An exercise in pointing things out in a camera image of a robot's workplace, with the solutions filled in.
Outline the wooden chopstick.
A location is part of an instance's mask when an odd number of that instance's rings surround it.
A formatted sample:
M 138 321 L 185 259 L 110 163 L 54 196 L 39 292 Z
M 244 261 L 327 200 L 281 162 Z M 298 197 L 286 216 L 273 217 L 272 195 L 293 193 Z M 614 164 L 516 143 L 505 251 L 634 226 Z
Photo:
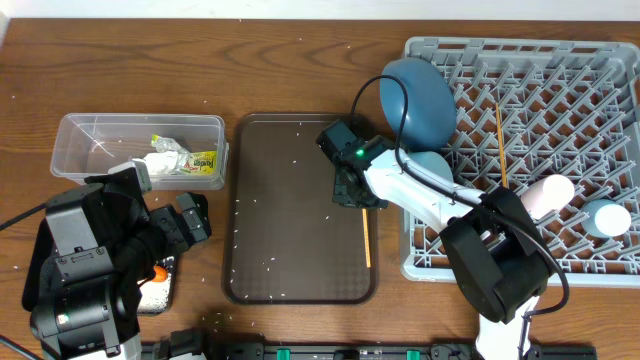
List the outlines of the wooden chopstick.
M 502 129 L 502 115 L 501 109 L 499 106 L 499 102 L 495 103 L 495 116 L 496 116 L 496 134 L 498 139 L 498 149 L 499 149 L 499 161 L 500 161 L 500 170 L 501 170 L 501 185 L 504 188 L 509 188 L 508 177 L 507 177 L 507 163 L 505 156 L 505 148 L 504 148 L 504 135 Z
M 371 248 L 370 248 L 369 222 L 368 222 L 367 209 L 363 208 L 361 210 L 361 215 L 362 215 L 362 225 L 363 225 L 365 262 L 366 262 L 366 267 L 370 269 L 371 268 Z

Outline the orange carrot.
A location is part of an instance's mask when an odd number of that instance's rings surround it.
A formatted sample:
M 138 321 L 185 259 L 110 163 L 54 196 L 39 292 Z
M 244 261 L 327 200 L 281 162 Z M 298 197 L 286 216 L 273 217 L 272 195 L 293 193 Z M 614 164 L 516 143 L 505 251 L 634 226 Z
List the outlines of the orange carrot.
M 165 282 L 169 277 L 169 273 L 167 269 L 162 266 L 155 265 L 153 267 L 153 271 L 154 271 L 154 276 L 152 278 L 152 282 L 162 283 L 162 282 Z

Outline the white tissue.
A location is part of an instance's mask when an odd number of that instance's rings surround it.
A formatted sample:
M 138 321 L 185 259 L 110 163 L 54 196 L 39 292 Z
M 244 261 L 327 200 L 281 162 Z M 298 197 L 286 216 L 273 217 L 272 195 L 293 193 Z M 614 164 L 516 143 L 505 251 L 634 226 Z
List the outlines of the white tissue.
M 149 153 L 143 158 L 152 176 L 176 175 L 187 162 L 189 155 L 177 151 Z

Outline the yellow foil snack wrapper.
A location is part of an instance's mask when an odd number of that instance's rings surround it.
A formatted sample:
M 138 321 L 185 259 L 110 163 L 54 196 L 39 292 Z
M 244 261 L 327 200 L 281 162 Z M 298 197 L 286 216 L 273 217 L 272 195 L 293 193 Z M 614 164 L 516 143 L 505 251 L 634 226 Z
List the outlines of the yellow foil snack wrapper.
M 212 175 L 216 170 L 216 151 L 190 152 L 173 138 L 161 137 L 157 134 L 152 135 L 151 146 L 156 152 L 177 151 L 189 155 L 180 173 L 176 175 Z

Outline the white rice pile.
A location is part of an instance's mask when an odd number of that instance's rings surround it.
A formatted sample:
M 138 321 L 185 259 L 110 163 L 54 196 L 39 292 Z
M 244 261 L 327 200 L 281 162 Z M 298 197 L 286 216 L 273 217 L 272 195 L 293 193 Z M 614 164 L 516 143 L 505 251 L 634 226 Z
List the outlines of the white rice pile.
M 171 306 L 173 289 L 175 284 L 176 259 L 167 257 L 159 261 L 156 265 L 167 269 L 169 277 L 165 282 L 152 282 L 154 271 L 152 268 L 152 278 L 149 281 L 140 281 L 140 291 L 142 294 L 137 312 L 140 315 L 155 316 L 159 315 Z

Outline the light blue bowl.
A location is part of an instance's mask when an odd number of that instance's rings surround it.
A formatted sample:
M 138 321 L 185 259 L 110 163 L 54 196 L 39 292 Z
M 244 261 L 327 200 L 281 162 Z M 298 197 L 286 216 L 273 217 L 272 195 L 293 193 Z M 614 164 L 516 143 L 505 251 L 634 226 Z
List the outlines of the light blue bowl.
M 436 175 L 453 182 L 454 177 L 452 170 L 447 161 L 436 152 L 413 152 L 409 157 L 423 168 L 435 173 Z

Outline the blue plate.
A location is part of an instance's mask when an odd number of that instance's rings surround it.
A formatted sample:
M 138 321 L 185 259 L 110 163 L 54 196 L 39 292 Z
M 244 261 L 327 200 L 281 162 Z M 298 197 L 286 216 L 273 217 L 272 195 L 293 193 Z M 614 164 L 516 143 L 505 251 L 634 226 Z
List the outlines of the blue plate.
M 388 63 L 383 75 L 400 80 L 408 95 L 401 142 L 412 152 L 440 151 L 456 129 L 456 104 L 447 81 L 431 63 L 403 58 Z

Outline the pink cup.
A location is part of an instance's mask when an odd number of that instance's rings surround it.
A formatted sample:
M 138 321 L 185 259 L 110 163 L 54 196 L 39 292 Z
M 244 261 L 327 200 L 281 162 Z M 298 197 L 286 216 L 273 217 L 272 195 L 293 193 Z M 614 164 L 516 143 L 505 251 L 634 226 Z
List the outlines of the pink cup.
M 575 196 L 572 181 L 560 174 L 545 177 L 531 185 L 520 199 L 534 220 L 564 208 Z

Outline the blue cup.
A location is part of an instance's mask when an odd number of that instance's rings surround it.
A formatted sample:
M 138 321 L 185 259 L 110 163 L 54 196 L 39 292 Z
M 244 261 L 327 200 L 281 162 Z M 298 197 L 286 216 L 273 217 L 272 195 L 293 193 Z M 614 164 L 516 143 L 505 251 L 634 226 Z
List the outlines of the blue cup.
M 624 234 L 631 226 L 629 211 L 609 199 L 593 200 L 582 207 L 588 217 L 581 223 L 588 235 L 611 238 Z

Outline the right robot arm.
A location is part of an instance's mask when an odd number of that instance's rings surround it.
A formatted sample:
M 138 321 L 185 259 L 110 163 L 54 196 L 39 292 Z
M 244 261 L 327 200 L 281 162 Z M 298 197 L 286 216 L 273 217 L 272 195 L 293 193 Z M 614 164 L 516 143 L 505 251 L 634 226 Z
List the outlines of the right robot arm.
M 559 273 L 523 200 L 513 191 L 489 193 L 449 181 L 419 165 L 382 136 L 369 140 L 337 120 L 318 147 L 335 168 L 333 200 L 349 208 L 394 203 L 435 230 L 459 289 L 483 325 L 476 350 L 484 359 L 523 359 L 539 297 Z

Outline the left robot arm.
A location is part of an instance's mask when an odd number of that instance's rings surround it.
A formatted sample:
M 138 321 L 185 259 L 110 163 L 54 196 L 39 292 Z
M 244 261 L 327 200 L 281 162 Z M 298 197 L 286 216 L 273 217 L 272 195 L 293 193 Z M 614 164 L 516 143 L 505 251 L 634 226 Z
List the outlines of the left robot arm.
M 142 283 L 212 234 L 204 195 L 150 210 L 150 187 L 129 163 L 46 203 L 22 299 L 45 358 L 141 358 Z

